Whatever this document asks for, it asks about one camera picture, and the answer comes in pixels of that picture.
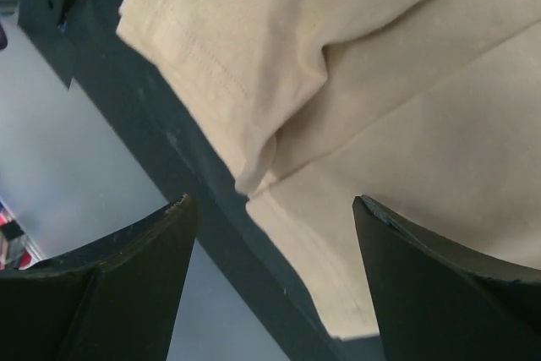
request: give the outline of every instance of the beige fabric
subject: beige fabric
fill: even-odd
[[[358,194],[541,267],[541,0],[125,0],[121,13],[119,35],[251,193],[331,335],[377,332]]]

